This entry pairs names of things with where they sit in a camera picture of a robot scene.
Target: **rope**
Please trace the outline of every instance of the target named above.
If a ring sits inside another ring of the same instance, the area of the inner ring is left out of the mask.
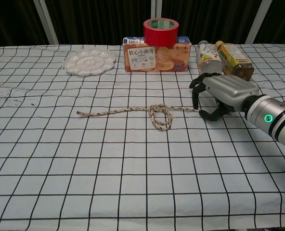
[[[124,109],[120,109],[120,110],[101,112],[101,113],[86,113],[86,112],[77,111],[76,114],[82,115],[82,116],[84,115],[84,116],[93,117],[93,116],[106,116],[106,115],[122,113],[122,112],[148,112],[153,125],[158,130],[166,131],[166,130],[171,128],[172,119],[173,119],[173,116],[169,112],[169,109],[184,110],[184,111],[188,111],[188,112],[199,112],[199,110],[188,108],[188,107],[175,107],[175,106],[166,106],[163,104],[156,104],[156,105],[151,105],[149,108],[130,107],[130,108],[124,108]],[[168,118],[167,122],[163,122],[163,121],[158,120],[155,117],[156,112],[164,113],[166,115],[166,117]]]

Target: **red tape roll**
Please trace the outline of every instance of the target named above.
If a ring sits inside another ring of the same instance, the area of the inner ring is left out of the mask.
[[[151,18],[143,23],[144,42],[151,46],[170,47],[177,41],[179,23],[168,18]]]

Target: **plastic bottle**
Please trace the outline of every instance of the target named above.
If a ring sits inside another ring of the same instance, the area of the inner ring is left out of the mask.
[[[221,73],[223,64],[215,46],[208,41],[198,43],[196,51],[196,62],[200,74],[203,73]]]
[[[223,71],[227,75],[239,76],[249,81],[254,73],[252,63],[232,43],[217,41],[215,47],[223,62]]]

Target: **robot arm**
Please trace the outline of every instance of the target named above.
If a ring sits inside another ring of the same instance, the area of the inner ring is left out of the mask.
[[[258,87],[233,75],[205,73],[193,80],[190,88],[195,109],[199,93],[205,90],[218,102],[213,113],[199,112],[203,118],[216,121],[230,112],[245,112],[246,120],[285,145],[285,101],[259,95]]]

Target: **black curtain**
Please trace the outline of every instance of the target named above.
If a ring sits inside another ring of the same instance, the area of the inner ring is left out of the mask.
[[[60,44],[119,45],[143,36],[151,0],[46,0]]]
[[[273,0],[255,43],[285,44],[285,0]]]
[[[179,22],[179,35],[245,43],[261,0],[163,0],[162,17]]]
[[[0,0],[0,46],[48,44],[32,0]]]

